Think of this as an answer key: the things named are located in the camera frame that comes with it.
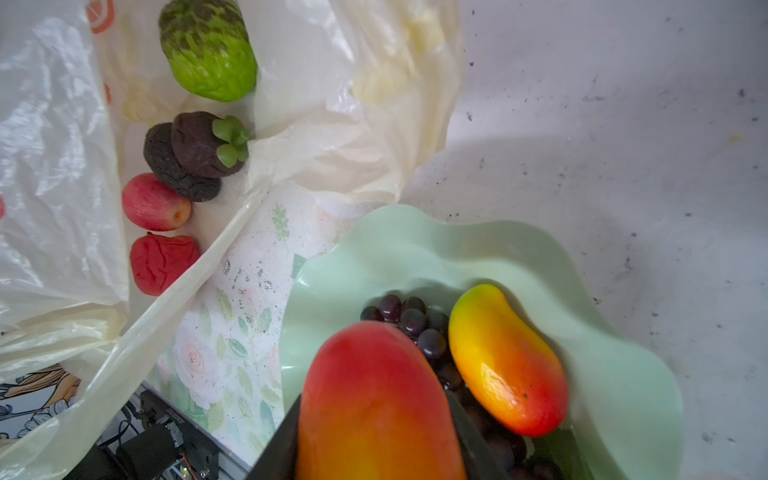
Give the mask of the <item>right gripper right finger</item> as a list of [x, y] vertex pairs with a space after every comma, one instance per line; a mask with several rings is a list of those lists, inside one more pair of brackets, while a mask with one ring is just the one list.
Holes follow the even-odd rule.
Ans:
[[480, 432], [473, 425], [453, 392], [446, 391], [452, 421], [459, 441], [467, 478], [471, 480], [505, 480], [505, 471], [494, 459]]

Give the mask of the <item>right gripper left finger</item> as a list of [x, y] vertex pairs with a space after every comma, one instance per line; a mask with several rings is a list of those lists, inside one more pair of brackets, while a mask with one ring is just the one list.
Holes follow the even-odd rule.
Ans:
[[301, 396], [298, 396], [261, 456], [246, 475], [246, 480], [291, 480], [295, 478], [300, 406]]

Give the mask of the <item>yellow red mango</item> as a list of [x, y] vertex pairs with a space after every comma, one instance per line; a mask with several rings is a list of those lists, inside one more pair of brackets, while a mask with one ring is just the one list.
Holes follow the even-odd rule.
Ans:
[[464, 479], [449, 402], [417, 347], [363, 321], [329, 338], [305, 379], [299, 479]]
[[569, 405], [563, 366], [498, 287], [467, 290], [451, 311], [448, 336], [464, 382], [501, 425], [540, 437], [563, 423]]

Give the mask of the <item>light green wavy plate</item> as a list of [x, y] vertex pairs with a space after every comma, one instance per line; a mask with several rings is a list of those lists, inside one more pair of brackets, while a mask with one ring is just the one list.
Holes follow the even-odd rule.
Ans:
[[518, 221], [456, 225], [407, 205], [377, 209], [329, 252], [309, 259], [288, 296], [279, 357], [283, 403], [302, 391], [311, 361], [362, 308], [390, 293], [447, 309], [469, 288], [498, 286], [564, 366], [564, 428], [597, 479], [675, 479], [683, 401], [667, 365], [599, 312], [566, 250]]

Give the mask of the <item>red strawberry fruit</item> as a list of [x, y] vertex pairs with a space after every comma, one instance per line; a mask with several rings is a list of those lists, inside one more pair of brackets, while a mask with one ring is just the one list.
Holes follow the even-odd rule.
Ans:
[[133, 279], [144, 294], [158, 297], [200, 258], [196, 241], [185, 235], [147, 233], [131, 246]]

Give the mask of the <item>red yellow apple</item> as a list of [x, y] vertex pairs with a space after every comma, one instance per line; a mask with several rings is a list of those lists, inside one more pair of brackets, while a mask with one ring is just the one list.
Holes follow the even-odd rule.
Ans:
[[133, 224], [149, 231], [177, 230], [192, 214], [192, 202], [162, 184], [153, 173], [137, 175], [125, 185], [122, 206]]

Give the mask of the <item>dark purple fig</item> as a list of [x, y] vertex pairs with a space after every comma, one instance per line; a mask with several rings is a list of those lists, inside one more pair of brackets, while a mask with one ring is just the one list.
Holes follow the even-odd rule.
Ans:
[[240, 171], [248, 159], [250, 132], [234, 116], [206, 111], [180, 113], [172, 123], [172, 149], [181, 167], [203, 178]]

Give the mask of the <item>dark avocado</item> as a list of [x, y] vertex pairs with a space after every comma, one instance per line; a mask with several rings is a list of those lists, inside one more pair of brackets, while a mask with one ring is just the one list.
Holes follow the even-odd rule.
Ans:
[[174, 155], [172, 123], [151, 127], [145, 137], [143, 156], [157, 179], [179, 196], [192, 202], [213, 200], [221, 191], [220, 179], [203, 178], [186, 172]]

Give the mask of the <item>cream translucent plastic bag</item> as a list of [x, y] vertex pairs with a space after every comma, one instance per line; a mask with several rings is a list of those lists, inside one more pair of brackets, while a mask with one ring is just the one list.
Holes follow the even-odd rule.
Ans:
[[291, 182], [337, 203], [394, 203], [443, 149], [461, 86], [454, 1], [243, 1], [260, 66], [236, 106], [250, 159], [192, 224], [204, 253], [170, 291], [130, 296], [120, 176], [138, 128], [203, 100], [160, 49], [161, 4], [1, 5], [1, 377], [61, 364], [75, 403], [1, 444], [5, 479], [60, 479], [139, 387], [267, 191]]

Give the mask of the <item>green kiwi half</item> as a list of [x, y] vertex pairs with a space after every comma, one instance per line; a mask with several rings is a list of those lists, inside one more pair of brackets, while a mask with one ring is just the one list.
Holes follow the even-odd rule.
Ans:
[[160, 43], [177, 83], [218, 102], [255, 89], [258, 63], [234, 1], [171, 1], [161, 10]]

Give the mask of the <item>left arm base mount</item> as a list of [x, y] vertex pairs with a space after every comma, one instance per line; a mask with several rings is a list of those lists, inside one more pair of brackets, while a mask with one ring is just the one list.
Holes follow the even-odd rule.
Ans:
[[244, 464], [151, 389], [140, 388], [68, 479], [244, 479]]

